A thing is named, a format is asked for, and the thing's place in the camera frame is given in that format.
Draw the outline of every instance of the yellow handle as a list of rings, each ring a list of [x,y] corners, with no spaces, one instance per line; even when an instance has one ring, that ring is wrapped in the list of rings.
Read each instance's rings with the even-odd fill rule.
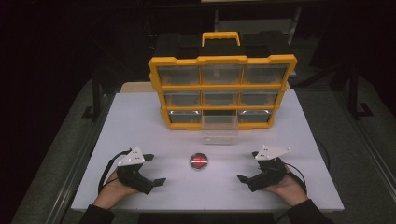
[[[202,47],[205,45],[206,39],[235,39],[236,44],[241,46],[239,35],[237,32],[206,32],[202,34]]]

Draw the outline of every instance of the black strap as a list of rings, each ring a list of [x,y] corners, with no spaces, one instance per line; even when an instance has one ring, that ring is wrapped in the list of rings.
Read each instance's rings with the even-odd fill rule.
[[[108,162],[107,167],[106,167],[105,171],[103,172],[102,177],[100,178],[100,181],[99,181],[98,194],[100,193],[100,191],[102,191],[102,188],[104,186],[103,184],[105,183],[106,176],[107,176],[108,171],[110,170],[111,166],[113,166],[114,160],[116,158],[118,158],[120,155],[128,155],[128,153],[130,153],[131,151],[132,151],[131,148],[128,151],[122,151],[119,154],[117,154],[112,160],[110,160]]]

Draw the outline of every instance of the cable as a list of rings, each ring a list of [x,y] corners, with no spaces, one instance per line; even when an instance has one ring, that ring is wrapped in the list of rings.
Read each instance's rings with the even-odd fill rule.
[[[113,181],[115,181],[115,180],[118,180],[118,179],[119,179],[119,178],[116,177],[116,178],[114,178],[114,179],[108,181],[107,183],[105,183],[105,184],[102,186],[102,188],[104,188],[104,187],[105,187],[106,185],[108,185],[109,183],[111,183],[111,182],[113,182]]]
[[[295,166],[293,166],[293,165],[291,165],[291,164],[288,164],[288,163],[285,163],[285,162],[284,162],[284,164],[285,164],[285,165],[288,165],[288,166],[291,166],[291,167],[292,167],[293,169],[295,169],[298,173],[300,173],[300,176],[301,176],[301,178],[303,179],[303,181],[300,180],[300,182],[302,182],[302,183],[304,184],[304,188],[303,188],[303,186],[302,186],[302,188],[304,189],[304,191],[305,191],[305,193],[306,193],[306,184],[305,184],[305,178],[304,178],[303,173],[301,173],[301,171],[300,171],[299,169],[297,169],[297,167],[295,167]],[[293,178],[295,181],[299,182],[297,176],[294,175],[295,177],[293,177],[293,176],[291,176],[290,174],[294,175],[294,173],[290,172],[290,173],[288,173],[288,176],[290,176],[291,178]],[[288,212],[289,212],[289,211],[286,211],[285,213],[283,213],[282,215],[280,215],[280,217],[278,217],[278,218],[275,220],[275,224],[278,223],[283,217],[285,217],[285,216],[288,214]]]
[[[296,170],[298,173],[300,173],[301,177],[303,178],[303,183],[306,185],[304,175],[303,175],[303,173],[301,173],[301,171],[299,169],[297,169],[297,167],[295,167],[291,164],[288,164],[288,163],[285,163],[285,165],[291,166],[292,168],[294,168],[294,170]]]
[[[327,150],[327,148],[316,137],[314,137],[314,139],[317,142],[317,144],[320,145],[320,147],[323,149],[324,153],[326,154],[326,157],[327,157],[326,168],[327,168],[328,171],[330,171],[330,154],[329,154],[329,151]]]
[[[103,183],[105,183],[105,179],[106,179],[106,176],[107,176],[107,174],[108,174],[108,171],[110,170],[111,166],[112,166],[113,163],[114,163],[114,160],[115,160],[116,158],[118,158],[120,155],[127,155],[127,154],[130,153],[131,151],[132,151],[131,148],[130,148],[129,150],[127,150],[127,151],[122,151],[122,152],[120,152],[119,154],[117,154],[113,159],[111,159],[111,160],[108,162],[107,167],[106,167],[105,171],[103,172],[102,177],[100,178],[100,181],[99,181],[98,194],[100,193],[100,191],[102,190],[102,188],[103,188],[107,183],[109,183],[109,182],[107,182],[106,184],[103,185]]]

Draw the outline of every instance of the black sleeve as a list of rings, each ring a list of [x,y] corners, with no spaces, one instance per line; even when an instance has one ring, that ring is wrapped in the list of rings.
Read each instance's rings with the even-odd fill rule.
[[[90,204],[79,221],[79,224],[110,224],[113,219],[114,214],[112,212]]]
[[[288,216],[292,224],[333,224],[319,211],[312,200],[307,200],[292,207],[288,211]]]

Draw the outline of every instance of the white bracket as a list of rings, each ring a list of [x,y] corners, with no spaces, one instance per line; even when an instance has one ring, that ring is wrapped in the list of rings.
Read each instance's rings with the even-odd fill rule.
[[[291,152],[291,148],[289,147],[268,147],[262,145],[262,149],[256,155],[255,159],[258,161],[269,161],[289,152]]]
[[[143,157],[142,149],[137,146],[119,162],[119,166],[136,165],[143,162],[145,162],[145,158]]]

